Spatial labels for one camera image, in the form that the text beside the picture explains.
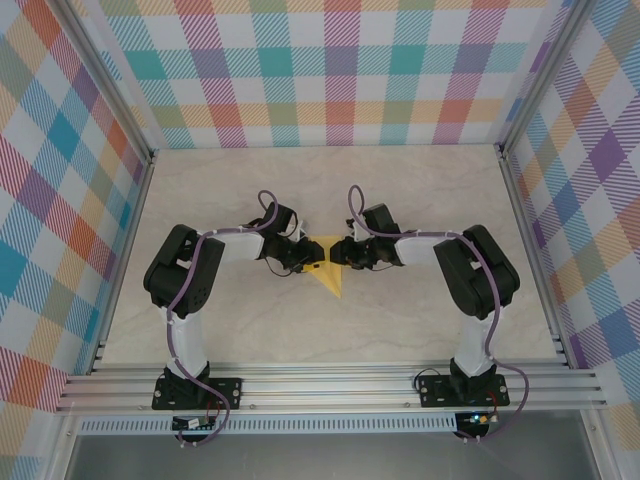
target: beige surface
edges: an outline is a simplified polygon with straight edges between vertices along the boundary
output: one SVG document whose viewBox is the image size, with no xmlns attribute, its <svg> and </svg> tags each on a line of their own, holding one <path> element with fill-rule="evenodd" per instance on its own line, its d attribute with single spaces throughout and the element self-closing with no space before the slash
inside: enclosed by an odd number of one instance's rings
<svg viewBox="0 0 640 480">
<path fill-rule="evenodd" d="M 520 273 L 496 355 L 553 357 L 511 205 L 491 146 L 314 147 L 162 152 L 136 236 L 105 362 L 164 362 L 165 329 L 142 278 L 171 228 L 235 226 L 262 216 L 272 190 L 311 235 L 345 235 L 346 194 L 386 203 L 402 229 L 483 223 Z M 438 267 L 343 269 L 343 298 L 311 275 L 277 278 L 264 261 L 218 272 L 203 309 L 212 361 L 403 361 L 450 358 L 461 318 Z"/>
</svg>

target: plaid wall panel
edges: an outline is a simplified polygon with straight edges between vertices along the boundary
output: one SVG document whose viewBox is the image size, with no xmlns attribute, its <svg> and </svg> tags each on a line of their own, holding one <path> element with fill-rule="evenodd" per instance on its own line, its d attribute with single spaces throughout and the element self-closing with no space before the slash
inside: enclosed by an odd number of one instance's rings
<svg viewBox="0 0 640 480">
<path fill-rule="evenodd" d="M 562 30 L 562 26 L 564 25 L 565 20 L 567 19 L 567 15 L 571 10 L 571 7 L 575 3 L 576 0 L 563 0 L 556 17 L 553 19 L 553 23 L 551 24 L 551 28 L 547 32 L 547 35 L 544 37 L 544 41 L 542 42 L 542 46 L 538 53 L 536 54 L 535 60 L 531 63 L 531 67 L 525 76 L 524 81 L 520 85 L 520 90 L 518 90 L 518 95 L 516 96 L 515 101 L 511 105 L 511 109 L 509 110 L 509 114 L 507 115 L 507 119 L 502 125 L 502 129 L 500 130 L 500 135 L 498 136 L 497 143 L 501 143 L 504 141 L 507 133 L 511 129 L 511 125 L 513 125 L 513 120 L 516 118 L 518 111 L 520 110 L 520 106 L 529 92 L 531 91 L 531 87 L 536 81 L 538 76 L 538 72 L 540 71 L 540 67 L 542 63 L 546 60 L 547 55 L 551 49 L 551 45 L 555 42 L 556 38 L 558 38 L 558 34 Z"/>
<path fill-rule="evenodd" d="M 640 1 L 598 2 L 514 168 L 578 362 L 602 373 L 620 463 L 640 467 Z"/>
<path fill-rule="evenodd" d="M 494 143 L 538 20 L 562 4 L 100 0 L 89 15 L 95 2 L 74 0 L 150 141 L 170 148 Z"/>
<path fill-rule="evenodd" d="M 143 169 L 44 0 L 0 1 L 0 479 L 42 463 Z"/>
</svg>

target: yellow cloth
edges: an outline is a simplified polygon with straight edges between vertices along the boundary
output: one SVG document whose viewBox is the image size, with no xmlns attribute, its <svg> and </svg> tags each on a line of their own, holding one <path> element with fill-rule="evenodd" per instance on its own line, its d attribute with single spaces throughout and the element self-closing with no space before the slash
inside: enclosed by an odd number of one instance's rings
<svg viewBox="0 0 640 480">
<path fill-rule="evenodd" d="M 310 240 L 318 242 L 324 249 L 323 262 L 305 265 L 304 271 L 311 273 L 322 284 L 329 289 L 336 297 L 342 298 L 342 266 L 329 261 L 329 250 L 333 245 L 342 240 L 342 237 L 328 235 L 323 237 L 309 237 Z"/>
</svg>

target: purple cable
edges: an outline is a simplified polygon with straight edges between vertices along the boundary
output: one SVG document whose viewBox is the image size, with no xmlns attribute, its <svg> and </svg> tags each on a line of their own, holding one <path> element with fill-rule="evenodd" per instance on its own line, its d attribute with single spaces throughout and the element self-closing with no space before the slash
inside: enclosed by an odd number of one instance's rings
<svg viewBox="0 0 640 480">
<path fill-rule="evenodd" d="M 222 228 L 220 230 L 216 230 L 215 234 L 225 234 L 225 233 L 252 233 L 252 232 L 259 232 L 260 230 L 263 230 L 265 228 L 267 228 L 269 225 L 271 225 L 274 220 L 276 219 L 276 216 L 278 215 L 278 199 L 276 198 L 276 196 L 271 193 L 269 190 L 260 190 L 260 192 L 258 192 L 258 201 L 260 202 L 260 205 L 264 206 L 264 203 L 262 202 L 262 195 L 263 194 L 267 194 L 271 197 L 271 199 L 273 200 L 273 203 L 275 205 L 274 211 L 273 211 L 273 215 L 271 216 L 271 218 L 269 220 L 267 220 L 266 223 L 258 226 L 258 227 L 252 227 L 252 228 L 243 228 L 243 227 L 232 227 L 232 228 Z M 187 289 L 189 288 L 189 285 L 191 284 L 191 280 L 193 279 L 193 275 L 195 273 L 196 270 L 196 265 L 198 263 L 198 256 L 200 255 L 200 249 L 202 248 L 202 244 L 204 243 L 205 239 L 207 237 L 210 237 L 214 235 L 213 231 L 209 231 L 209 232 L 205 232 L 202 235 L 200 235 L 200 238 L 198 238 L 198 241 L 196 243 L 195 249 L 193 251 L 193 258 L 191 259 L 191 265 L 189 266 L 189 271 L 187 272 L 187 278 L 185 279 L 184 283 L 182 284 L 182 287 L 180 288 L 180 291 L 178 291 L 178 294 L 176 295 L 176 297 L 173 299 L 173 301 L 169 304 L 169 306 L 167 307 L 167 344 L 169 346 L 169 353 L 171 354 L 171 358 L 175 361 L 176 367 L 178 367 L 178 370 L 180 370 L 180 372 L 182 372 L 182 374 L 185 376 L 185 378 L 188 378 L 191 382 L 195 383 L 197 386 L 199 386 L 200 388 L 206 390 L 209 393 L 212 393 L 213 395 L 215 395 L 216 397 L 218 397 L 222 403 L 224 404 L 225 407 L 225 415 L 224 415 L 224 420 L 222 421 L 222 423 L 220 424 L 220 426 L 215 429 L 213 432 L 211 432 L 209 435 L 207 435 L 207 437 L 202 440 L 201 442 L 187 442 L 184 440 L 184 438 L 182 437 L 182 431 L 178 432 L 178 439 L 180 440 L 180 442 L 182 442 L 182 445 L 190 445 L 192 447 L 197 447 L 198 445 L 204 445 L 206 443 L 209 443 L 211 440 L 213 440 L 214 438 L 216 438 L 220 432 L 227 426 L 227 422 L 229 421 L 229 416 L 231 415 L 231 406 L 229 405 L 229 401 L 227 400 L 227 398 L 222 395 L 219 391 L 217 391 L 216 389 L 210 387 L 209 385 L 201 382 L 200 380 L 198 380 L 196 377 L 194 377 L 193 375 L 191 375 L 186 368 L 184 368 L 184 365 L 182 365 L 182 363 L 180 363 L 180 359 L 178 358 L 178 356 L 176 355 L 176 349 L 175 349 L 175 345 L 173 344 L 173 336 L 172 336 L 172 332 L 173 332 L 173 318 L 172 318 L 172 313 L 173 313 L 173 309 L 176 308 L 176 305 L 178 305 L 178 303 L 180 302 L 180 300 L 182 300 L 182 297 L 184 297 L 184 294 L 186 293 Z"/>
<path fill-rule="evenodd" d="M 353 199 L 352 199 L 352 197 L 353 197 L 353 191 L 354 190 L 357 191 L 358 194 L 360 195 L 361 205 L 360 205 L 359 212 L 356 212 L 356 209 L 353 207 Z M 522 395 L 522 401 L 520 402 L 520 405 L 518 405 L 518 408 L 516 409 L 516 411 L 514 412 L 513 416 L 511 417 L 511 420 L 508 423 L 506 423 L 505 425 L 503 425 L 502 427 L 500 427 L 498 430 L 495 430 L 494 432 L 491 432 L 491 433 L 487 434 L 484 438 L 487 439 L 487 438 L 492 438 L 492 437 L 498 436 L 499 434 L 504 432 L 507 429 L 507 427 L 509 427 L 510 425 L 512 425 L 514 423 L 516 418 L 522 412 L 522 409 L 524 408 L 525 404 L 527 403 L 527 400 L 529 399 L 529 377 L 527 377 L 527 374 L 523 370 L 521 370 L 520 368 L 515 367 L 513 365 L 507 365 L 506 363 L 502 363 L 502 362 L 498 361 L 491 354 L 491 348 L 490 348 L 491 347 L 491 340 L 493 339 L 493 335 L 495 334 L 496 329 L 498 328 L 498 322 L 500 320 L 500 293 L 498 291 L 498 285 L 496 285 L 496 280 L 493 277 L 493 273 L 491 272 L 491 268 L 489 267 L 489 264 L 484 259 L 484 257 L 480 253 L 480 251 L 473 244 L 473 242 L 471 242 L 469 239 L 467 239 L 464 235 L 461 235 L 461 234 L 456 233 L 456 232 L 421 232 L 421 231 L 416 231 L 416 232 L 405 232 L 405 233 L 383 233 L 383 232 L 376 232 L 374 230 L 371 230 L 369 227 L 367 227 L 366 223 L 364 223 L 362 221 L 362 219 L 360 218 L 360 215 L 364 211 L 365 202 L 364 202 L 364 192 L 362 191 L 362 188 L 360 188 L 359 185 L 351 185 L 351 188 L 349 188 L 349 194 L 347 196 L 347 200 L 348 200 L 348 203 L 349 203 L 349 210 L 351 211 L 351 215 L 353 216 L 353 219 L 358 223 L 358 225 L 360 225 L 365 231 L 369 232 L 371 235 L 374 235 L 374 236 L 377 236 L 377 237 L 385 237 L 385 238 L 407 238 L 407 237 L 452 238 L 453 237 L 453 238 L 456 238 L 456 239 L 460 240 L 462 243 L 464 243 L 469 248 L 469 250 L 471 250 L 473 255 L 478 259 L 478 262 L 480 263 L 480 266 L 482 267 L 482 270 L 484 270 L 484 273 L 487 275 L 487 280 L 489 281 L 489 286 L 491 287 L 491 293 L 493 294 L 493 303 L 495 305 L 495 310 L 494 310 L 494 313 L 493 313 L 493 320 L 491 321 L 491 327 L 489 327 L 489 332 L 487 333 L 487 339 L 486 339 L 486 341 L 484 343 L 484 351 L 485 351 L 486 355 L 498 367 L 504 368 L 506 370 L 511 370 L 512 372 L 516 372 L 524 380 L 524 394 Z"/>
</svg>

